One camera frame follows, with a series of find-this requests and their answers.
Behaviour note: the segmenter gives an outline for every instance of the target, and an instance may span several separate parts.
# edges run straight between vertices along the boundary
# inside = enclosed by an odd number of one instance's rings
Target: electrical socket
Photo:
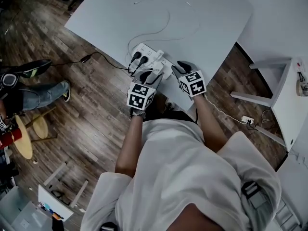
[[[250,124],[252,124],[254,122],[254,119],[248,116],[242,116],[242,121],[247,123],[248,121],[250,121]]]

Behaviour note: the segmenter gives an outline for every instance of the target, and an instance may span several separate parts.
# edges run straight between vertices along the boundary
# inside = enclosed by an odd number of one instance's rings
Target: jeans
[[[45,107],[51,104],[70,88],[68,81],[47,85],[21,86],[23,92],[23,111]]]

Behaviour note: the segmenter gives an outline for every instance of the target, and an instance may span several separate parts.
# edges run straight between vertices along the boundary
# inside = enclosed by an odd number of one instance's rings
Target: white shirt
[[[193,122],[159,119],[144,122],[142,143],[133,179],[111,172],[100,176],[82,231],[98,231],[108,221],[123,231],[167,230],[190,203],[226,231],[249,230],[241,186],[250,180],[265,182],[277,208],[278,177],[242,132],[216,154],[204,146]]]

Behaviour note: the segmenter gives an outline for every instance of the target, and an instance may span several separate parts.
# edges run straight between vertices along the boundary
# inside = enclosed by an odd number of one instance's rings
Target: shoe
[[[165,108],[168,111],[172,111],[175,108],[175,104],[173,102],[170,101],[170,99],[168,98],[165,102]]]
[[[63,94],[64,102],[68,102],[70,98],[71,98],[71,90],[68,89],[68,91]]]

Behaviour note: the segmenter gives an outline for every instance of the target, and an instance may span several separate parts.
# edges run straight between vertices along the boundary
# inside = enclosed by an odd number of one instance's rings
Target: wooden floor
[[[0,16],[0,58],[3,65],[20,65],[42,58],[61,64],[79,61],[97,51],[64,28],[70,16],[67,5],[68,2],[60,0],[14,0],[10,9]],[[12,21],[19,8],[22,10]],[[206,94],[227,114],[237,119],[242,115],[250,116],[255,119],[255,124],[260,124],[266,107],[230,96],[230,92],[236,90],[270,97],[257,72],[250,70],[248,65],[249,62],[234,46],[207,86]],[[45,74],[25,80],[25,83],[50,83],[63,79],[71,82],[71,100],[68,103],[57,100],[50,105],[56,109],[46,117],[50,136],[57,134],[58,139],[35,143],[31,160],[25,160],[13,148],[13,160],[20,171],[17,183],[34,203],[37,203],[38,184],[42,184],[64,161],[68,165],[58,179],[57,187],[69,200],[74,198],[84,180],[89,181],[77,203],[76,213],[65,222],[67,229],[79,230],[82,219],[79,209],[87,208],[99,175],[114,170],[129,124],[126,93],[131,78],[126,71],[113,68],[95,54],[85,64],[50,67]],[[29,112],[22,119],[27,122],[34,114],[47,109]],[[285,155],[283,147],[214,109],[213,112],[228,137],[236,131],[243,131],[274,168],[280,163]],[[265,113],[265,117],[271,121],[264,123],[263,127],[272,126],[270,130],[279,133],[271,111]],[[29,131],[34,139],[37,138],[34,131]]]

